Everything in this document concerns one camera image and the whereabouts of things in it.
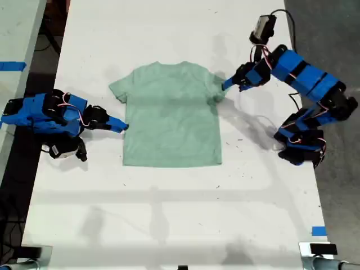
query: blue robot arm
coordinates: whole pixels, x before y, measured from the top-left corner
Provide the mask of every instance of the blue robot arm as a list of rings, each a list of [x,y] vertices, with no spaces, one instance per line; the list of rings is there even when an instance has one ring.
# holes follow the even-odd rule
[[[343,82],[305,62],[285,45],[278,46],[258,62],[241,65],[236,74],[223,83],[223,90],[237,84],[240,92],[245,91],[264,85],[271,75],[314,103],[311,108],[302,108],[290,115],[274,135],[285,145],[279,156],[295,165],[311,160],[316,167],[326,151],[323,131],[317,128],[346,120],[358,103],[355,98],[345,96]]]
[[[120,133],[129,125],[107,114],[100,106],[54,89],[51,93],[9,100],[1,121],[30,128],[49,145],[53,158],[76,154],[86,161],[86,148],[79,135],[84,129],[105,129]]]

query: green t-shirt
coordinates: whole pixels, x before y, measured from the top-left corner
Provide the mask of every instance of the green t-shirt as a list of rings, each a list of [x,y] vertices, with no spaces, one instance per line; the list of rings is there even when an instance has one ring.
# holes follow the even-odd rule
[[[216,103],[223,79],[190,62],[141,66],[110,89],[126,103],[123,164],[199,167],[221,164]]]

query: white table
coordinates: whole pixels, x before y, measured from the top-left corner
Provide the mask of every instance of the white table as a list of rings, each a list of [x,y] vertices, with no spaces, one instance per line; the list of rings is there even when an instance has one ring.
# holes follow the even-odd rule
[[[72,0],[55,87],[124,119],[108,84],[155,61],[231,76],[249,34],[282,0]],[[278,14],[270,49],[290,46]],[[301,269],[299,241],[323,217],[312,165],[293,166],[271,135],[295,111],[293,90],[230,90],[219,104],[223,164],[122,166],[121,135],[84,132],[88,161],[42,153],[23,244],[53,246],[50,269]]]
[[[46,0],[0,0],[0,61],[27,64],[23,72],[0,71],[0,113],[12,98],[24,96]],[[14,139],[14,126],[0,129],[0,183]]]

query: cable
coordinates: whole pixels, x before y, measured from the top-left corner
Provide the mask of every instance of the cable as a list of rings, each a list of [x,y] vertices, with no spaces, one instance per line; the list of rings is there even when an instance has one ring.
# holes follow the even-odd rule
[[[291,143],[301,143],[302,139],[297,139],[295,142],[293,142],[290,138],[288,138],[289,142]]]
[[[250,50],[250,62],[254,62],[252,55],[253,55],[253,49],[254,49],[256,46],[262,46],[267,52],[269,52],[269,48],[268,48],[266,45],[264,45],[264,44],[254,44],[254,45],[252,46],[251,50]]]
[[[293,46],[294,52],[297,52],[297,50],[296,50],[296,34],[295,34],[295,21],[294,21],[294,18],[293,18],[293,16],[291,15],[291,13],[289,11],[284,10],[283,8],[279,8],[278,10],[274,10],[273,12],[270,13],[270,15],[273,15],[274,13],[279,12],[279,11],[285,12],[289,16],[289,18],[291,20],[291,23],[292,23],[292,42],[293,42],[292,46]]]
[[[294,95],[298,95],[299,93],[292,93],[289,94],[289,97],[292,99],[292,101],[295,103],[296,108],[298,109],[298,111],[300,110],[300,107],[298,105],[298,103],[296,102],[296,100],[293,98]]]
[[[43,49],[36,49],[36,50],[34,50],[34,52],[42,52],[42,51],[45,51],[45,50],[47,50],[50,46],[51,46],[51,44],[50,44],[50,42],[49,42],[49,45],[48,45],[48,46],[46,46],[46,47],[43,48]]]
[[[81,123],[83,124],[83,126],[88,127],[88,126],[90,125],[90,123],[88,123],[88,124],[85,124],[85,123],[84,123],[84,121],[83,121],[83,116],[81,115],[80,110],[79,110],[76,106],[74,106],[73,104],[67,103],[67,102],[65,101],[65,96],[66,96],[66,95],[69,95],[69,94],[70,94],[70,93],[64,93],[64,94],[62,95],[62,101],[63,101],[64,103],[58,104],[57,106],[58,106],[58,107],[70,106],[70,107],[73,107],[73,108],[77,109],[77,111],[78,111],[78,113],[79,113],[79,117],[80,117]]]

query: floor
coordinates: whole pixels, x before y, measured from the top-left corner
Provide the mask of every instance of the floor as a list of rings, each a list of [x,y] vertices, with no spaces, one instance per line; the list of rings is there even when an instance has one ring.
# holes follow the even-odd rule
[[[285,0],[296,22],[298,53],[347,86],[360,101],[360,1]],[[39,37],[36,49],[47,46]],[[56,73],[59,57],[50,47],[34,54],[30,77]],[[327,156],[316,178],[328,237],[337,244],[339,259],[360,262],[360,109],[344,122],[324,127]]]

